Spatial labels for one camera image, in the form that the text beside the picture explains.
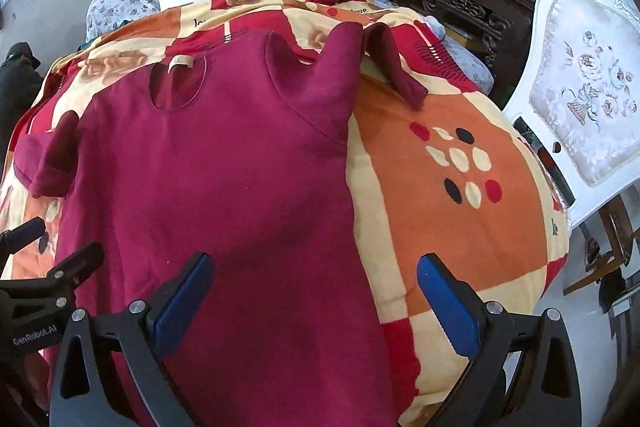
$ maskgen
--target person in black jacket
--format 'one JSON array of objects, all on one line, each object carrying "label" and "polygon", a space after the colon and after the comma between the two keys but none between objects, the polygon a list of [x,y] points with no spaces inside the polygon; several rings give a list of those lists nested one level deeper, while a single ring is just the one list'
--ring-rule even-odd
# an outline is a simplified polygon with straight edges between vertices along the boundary
[{"label": "person in black jacket", "polygon": [[15,124],[40,92],[43,79],[36,71],[39,65],[26,42],[11,46],[0,65],[0,172]]}]

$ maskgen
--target white chair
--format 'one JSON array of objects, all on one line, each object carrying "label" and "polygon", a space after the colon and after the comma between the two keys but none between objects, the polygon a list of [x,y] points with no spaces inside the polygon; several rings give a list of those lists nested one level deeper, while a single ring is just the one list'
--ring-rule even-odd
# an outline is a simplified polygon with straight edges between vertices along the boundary
[{"label": "white chair", "polygon": [[640,178],[640,14],[630,0],[537,0],[504,115],[522,118],[575,201],[574,229]]}]

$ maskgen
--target black hood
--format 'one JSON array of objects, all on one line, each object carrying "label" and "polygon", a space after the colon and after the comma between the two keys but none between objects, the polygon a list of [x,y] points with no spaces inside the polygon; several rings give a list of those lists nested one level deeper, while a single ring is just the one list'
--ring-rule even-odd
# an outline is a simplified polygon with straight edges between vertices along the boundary
[{"label": "black hood", "polygon": [[11,57],[27,57],[31,61],[31,66],[34,70],[40,67],[40,61],[33,56],[31,47],[26,42],[18,42],[9,48],[9,52],[6,54],[6,60]]}]

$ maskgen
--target metal bolt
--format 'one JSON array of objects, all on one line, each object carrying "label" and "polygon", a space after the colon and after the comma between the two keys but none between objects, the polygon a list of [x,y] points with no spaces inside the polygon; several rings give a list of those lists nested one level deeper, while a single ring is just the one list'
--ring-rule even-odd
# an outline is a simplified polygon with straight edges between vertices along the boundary
[{"label": "metal bolt", "polygon": [[546,316],[549,317],[553,321],[559,321],[560,317],[561,317],[560,312],[558,310],[556,310],[555,308],[549,308],[546,311]]},{"label": "metal bolt", "polygon": [[71,314],[71,320],[73,320],[73,322],[81,321],[82,319],[84,319],[85,315],[86,312],[82,308],[80,308]]},{"label": "metal bolt", "polygon": [[489,301],[486,304],[486,310],[492,315],[500,315],[504,311],[504,308],[500,302]]},{"label": "metal bolt", "polygon": [[144,311],[145,307],[146,307],[145,301],[133,301],[129,305],[129,311],[131,313],[140,313]]}]

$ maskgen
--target carved wooden cabinet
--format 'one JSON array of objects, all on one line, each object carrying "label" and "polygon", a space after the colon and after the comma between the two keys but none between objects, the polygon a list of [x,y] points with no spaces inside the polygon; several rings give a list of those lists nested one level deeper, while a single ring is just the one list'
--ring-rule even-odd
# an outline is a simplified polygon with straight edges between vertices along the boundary
[{"label": "carved wooden cabinet", "polygon": [[535,0],[392,0],[480,39],[482,58],[495,84],[491,98],[502,101],[517,85],[527,62]]}]

